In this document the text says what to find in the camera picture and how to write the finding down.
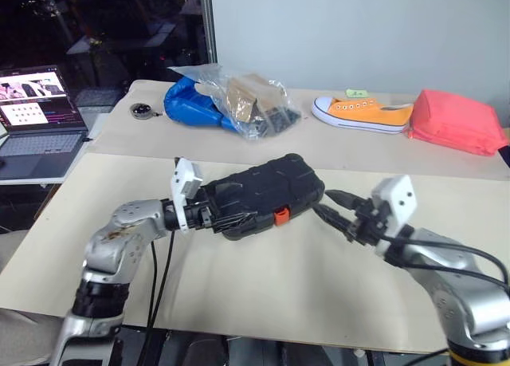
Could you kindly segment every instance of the laptop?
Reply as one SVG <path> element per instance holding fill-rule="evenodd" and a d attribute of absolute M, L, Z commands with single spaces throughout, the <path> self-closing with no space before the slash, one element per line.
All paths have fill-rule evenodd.
<path fill-rule="evenodd" d="M 62 177 L 88 130 L 55 65 L 0 71 L 0 179 Z"/>

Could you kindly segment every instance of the black cable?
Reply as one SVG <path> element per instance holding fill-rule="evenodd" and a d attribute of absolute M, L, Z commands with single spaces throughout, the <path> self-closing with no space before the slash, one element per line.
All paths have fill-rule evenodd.
<path fill-rule="evenodd" d="M 500 259 L 492 256 L 491 254 L 489 254 L 487 252 L 484 252 L 483 250 L 473 248 L 471 246 L 462 245 L 462 244 L 453 244 L 450 242 L 435 242 L 435 241 L 412 240 L 412 239 L 394 239 L 394 238 L 388 238 L 388 237 L 384 237 L 384 238 L 381 237 L 381 239 L 395 243 L 395 244 L 400 243 L 400 244 L 407 244 L 407 245 L 432 246 L 432 247 L 437 247 L 437 248 L 442 248 L 442 249 L 459 250 L 461 252 L 468 252 L 468 253 L 475 254 L 477 256 L 485 258 L 486 260 L 492 262 L 495 266 L 497 266 L 497 268 L 501 272 L 501 275 L 503 278 L 503 283 L 506 286 L 510 286 L 510 283 L 508 281 L 508 271 L 507 271 L 507 268 L 504 265 L 504 263 Z"/>
<path fill-rule="evenodd" d="M 461 274 L 463 276 L 480 278 L 481 280 L 491 282 L 495 285 L 498 285 L 500 288 L 503 288 L 505 292 L 510 293 L 510 291 L 508 289 L 508 285 L 506 285 L 504 282 L 502 282 L 500 280 L 496 280 L 494 277 L 486 276 L 485 274 L 481 274 L 478 272 L 472 272 L 471 270 L 455 269 L 455 268 L 449 268 L 447 266 L 411 264 L 410 262 L 403 262 L 400 265 L 406 269 L 436 270 L 439 272 L 455 273 L 455 274 Z"/>
<path fill-rule="evenodd" d="M 442 348 L 441 350 L 437 350 L 436 352 L 432 352 L 430 354 L 425 354 L 424 356 L 419 356 L 418 358 L 414 358 L 412 361 L 407 362 L 403 366 L 413 366 L 415 364 L 419 364 L 424 360 L 428 360 L 429 358 L 434 358 L 435 356 L 440 356 L 443 352 L 447 352 L 447 348 Z"/>
<path fill-rule="evenodd" d="M 154 296 L 156 294 L 156 280 L 158 278 L 158 258 L 156 257 L 156 248 L 154 241 L 151 242 L 152 264 L 154 265 L 154 273 L 152 275 L 151 303 L 149 304 L 149 314 L 147 315 L 147 327 L 151 323 L 152 309 L 154 308 Z"/>
<path fill-rule="evenodd" d="M 168 246 L 168 255 L 167 255 L 167 263 L 165 264 L 165 270 L 163 271 L 163 278 L 161 279 L 161 283 L 159 284 L 159 292 L 158 298 L 156 299 L 156 305 L 154 307 L 154 311 L 152 312 L 151 321 L 147 326 L 147 330 L 145 332 L 145 340 L 143 341 L 142 350 L 140 351 L 138 361 L 136 362 L 136 366 L 142 366 L 145 363 L 145 357 L 147 355 L 147 347 L 151 342 L 152 338 L 152 329 L 154 328 L 154 323 L 156 321 L 156 317 L 158 315 L 159 304 L 161 303 L 161 299 L 163 297 L 163 291 L 165 289 L 165 284 L 167 282 L 168 270 L 170 269 L 170 260 L 172 257 L 172 250 L 174 249 L 174 236 L 175 231 L 171 233 L 170 236 L 170 245 Z"/>

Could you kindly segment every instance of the small round object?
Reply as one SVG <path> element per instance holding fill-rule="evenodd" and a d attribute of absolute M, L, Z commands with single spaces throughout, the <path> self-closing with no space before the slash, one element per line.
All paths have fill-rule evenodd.
<path fill-rule="evenodd" d="M 152 108 L 148 104 L 137 103 L 131 106 L 131 114 L 135 119 L 146 120 L 153 117 Z"/>

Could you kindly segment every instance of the pink bag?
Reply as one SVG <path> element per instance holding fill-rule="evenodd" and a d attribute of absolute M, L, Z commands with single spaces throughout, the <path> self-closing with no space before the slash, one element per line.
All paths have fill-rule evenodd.
<path fill-rule="evenodd" d="M 408 136 L 487 156 L 508 144 L 494 108 L 430 89 L 424 89 L 414 103 Z"/>

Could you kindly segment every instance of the orange sneaker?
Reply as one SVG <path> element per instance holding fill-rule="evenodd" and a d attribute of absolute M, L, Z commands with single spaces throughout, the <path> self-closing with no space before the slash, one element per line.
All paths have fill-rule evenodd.
<path fill-rule="evenodd" d="M 384 133 L 402 132 L 412 111 L 412 104 L 385 106 L 374 98 L 343 100 L 322 96 L 312 106 L 312 113 L 324 123 Z"/>

